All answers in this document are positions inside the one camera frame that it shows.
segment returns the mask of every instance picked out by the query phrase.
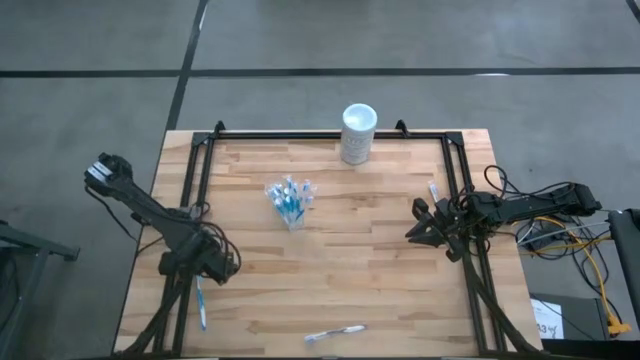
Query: black stand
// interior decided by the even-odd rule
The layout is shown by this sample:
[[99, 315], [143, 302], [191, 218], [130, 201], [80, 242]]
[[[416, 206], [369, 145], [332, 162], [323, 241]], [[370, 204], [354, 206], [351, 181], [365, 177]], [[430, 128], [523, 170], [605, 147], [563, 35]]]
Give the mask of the black stand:
[[15, 345], [20, 338], [22, 328], [24, 326], [24, 319], [29, 312], [29, 307], [33, 301], [34, 294], [40, 282], [44, 265], [47, 262], [47, 258], [50, 254], [60, 255], [66, 261], [75, 261], [78, 258], [80, 248], [70, 248], [68, 246], [60, 245], [53, 241], [49, 241], [34, 235], [27, 234], [22, 231], [18, 231], [9, 224], [0, 220], [0, 240], [11, 244], [9, 246], [11, 251], [22, 251], [33, 254], [35, 257], [31, 272], [26, 281], [26, 286], [23, 288], [17, 299], [17, 304], [14, 311], [7, 315], [10, 316], [7, 322], [7, 326], [3, 331], [0, 338], [0, 359], [10, 358], [15, 349]]

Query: concrete floor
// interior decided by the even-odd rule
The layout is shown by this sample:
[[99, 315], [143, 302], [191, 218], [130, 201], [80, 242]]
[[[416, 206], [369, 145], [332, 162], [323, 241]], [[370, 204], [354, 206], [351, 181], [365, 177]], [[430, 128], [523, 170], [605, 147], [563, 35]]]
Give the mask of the concrete floor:
[[[179, 69], [197, 3], [0, 1], [0, 70]], [[640, 25], [624, 0], [211, 0], [193, 63], [412, 66], [640, 66]], [[111, 350], [135, 245], [82, 173], [118, 153], [149, 190], [176, 82], [0, 78], [0, 218], [82, 247], [76, 263], [50, 261], [19, 358]], [[337, 128], [352, 102], [371, 104], [380, 128], [489, 128], [521, 189], [572, 180], [605, 208], [640, 206], [640, 75], [191, 79], [177, 127]], [[622, 338], [638, 339], [615, 247], [601, 248], [607, 293], [634, 327]], [[532, 292], [596, 296], [570, 259], [523, 266]]]

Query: white cylindrical container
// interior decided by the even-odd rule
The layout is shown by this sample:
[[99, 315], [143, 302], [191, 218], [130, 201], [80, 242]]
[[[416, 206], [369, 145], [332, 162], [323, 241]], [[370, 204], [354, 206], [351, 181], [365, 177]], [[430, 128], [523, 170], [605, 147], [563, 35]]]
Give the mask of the white cylindrical container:
[[369, 159], [369, 150], [376, 132], [378, 114], [366, 104], [353, 104], [342, 113], [340, 157], [350, 165], [358, 165]]

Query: toothbrush bundle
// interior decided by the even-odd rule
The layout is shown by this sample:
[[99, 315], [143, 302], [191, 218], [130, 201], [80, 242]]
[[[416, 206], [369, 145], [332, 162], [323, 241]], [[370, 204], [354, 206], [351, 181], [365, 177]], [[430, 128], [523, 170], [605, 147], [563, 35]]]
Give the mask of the toothbrush bundle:
[[289, 230], [295, 230], [304, 227], [304, 213], [313, 202], [315, 191], [316, 187], [311, 185], [311, 181], [305, 180], [300, 186], [287, 175], [281, 183], [268, 185], [265, 194]]

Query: wooden table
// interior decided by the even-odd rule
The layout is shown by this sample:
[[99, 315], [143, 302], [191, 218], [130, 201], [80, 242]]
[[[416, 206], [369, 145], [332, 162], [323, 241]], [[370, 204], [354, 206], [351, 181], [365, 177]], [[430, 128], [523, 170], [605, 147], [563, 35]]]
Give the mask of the wooden table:
[[[473, 183], [488, 191], [482, 171], [495, 163], [489, 134], [463, 134]], [[167, 133], [152, 192], [167, 207], [179, 204], [191, 136], [191, 131]], [[335, 140], [216, 141], [207, 193], [212, 210], [205, 219], [220, 225], [240, 248], [243, 267], [222, 287], [204, 282], [206, 332], [200, 329], [193, 290], [184, 356], [477, 353], [461, 263], [451, 263], [444, 248], [412, 245], [404, 238], [416, 223], [412, 200], [433, 204], [429, 181], [441, 197], [449, 196], [440, 143], [376, 140], [370, 161], [356, 167], [340, 161], [338, 147]], [[461, 184], [458, 166], [456, 172]], [[283, 174], [318, 186], [302, 231], [289, 232], [265, 197], [265, 184]], [[193, 198], [199, 178], [196, 172]], [[157, 237], [147, 228], [141, 246]], [[163, 251], [161, 242], [135, 262], [116, 350], [133, 342], [160, 305], [164, 278], [157, 265]], [[541, 348], [513, 238], [491, 239], [489, 258], [500, 305]], [[483, 316], [491, 346], [486, 311]], [[311, 333], [356, 324], [367, 324], [368, 330], [312, 346], [303, 341]], [[172, 331], [170, 323], [167, 339]]]

